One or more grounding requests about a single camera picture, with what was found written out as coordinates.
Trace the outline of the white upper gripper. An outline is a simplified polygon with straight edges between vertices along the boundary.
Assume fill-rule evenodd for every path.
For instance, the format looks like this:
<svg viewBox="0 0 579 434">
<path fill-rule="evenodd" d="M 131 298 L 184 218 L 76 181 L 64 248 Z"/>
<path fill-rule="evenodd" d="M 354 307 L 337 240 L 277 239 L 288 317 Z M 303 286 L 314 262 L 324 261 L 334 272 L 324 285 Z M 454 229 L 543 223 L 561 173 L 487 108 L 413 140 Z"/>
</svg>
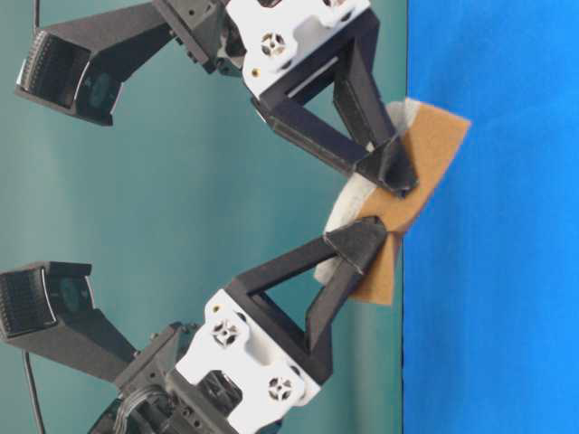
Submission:
<svg viewBox="0 0 579 434">
<path fill-rule="evenodd" d="M 233 0 L 226 12 L 246 49 L 243 81 L 270 128 L 338 171 L 403 197 L 418 176 L 372 75 L 380 23 L 370 7 L 356 0 Z M 306 109 L 329 85 L 348 136 Z"/>
</svg>

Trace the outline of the black lower robot arm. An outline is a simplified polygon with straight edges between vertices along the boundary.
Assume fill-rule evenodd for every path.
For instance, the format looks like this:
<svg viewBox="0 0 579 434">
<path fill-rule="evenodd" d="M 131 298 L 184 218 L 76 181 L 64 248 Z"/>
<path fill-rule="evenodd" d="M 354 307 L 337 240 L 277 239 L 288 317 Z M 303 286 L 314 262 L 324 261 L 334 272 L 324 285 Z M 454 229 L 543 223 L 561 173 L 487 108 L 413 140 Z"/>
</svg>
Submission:
<svg viewBox="0 0 579 434">
<path fill-rule="evenodd" d="M 388 193 L 417 185 L 372 74 L 379 22 L 367 1 L 230 1 L 226 13 L 276 134 Z M 365 217 L 235 277 L 201 325 L 173 324 L 134 357 L 93 431 L 276 432 L 332 375 L 332 322 L 387 239 Z"/>
</svg>

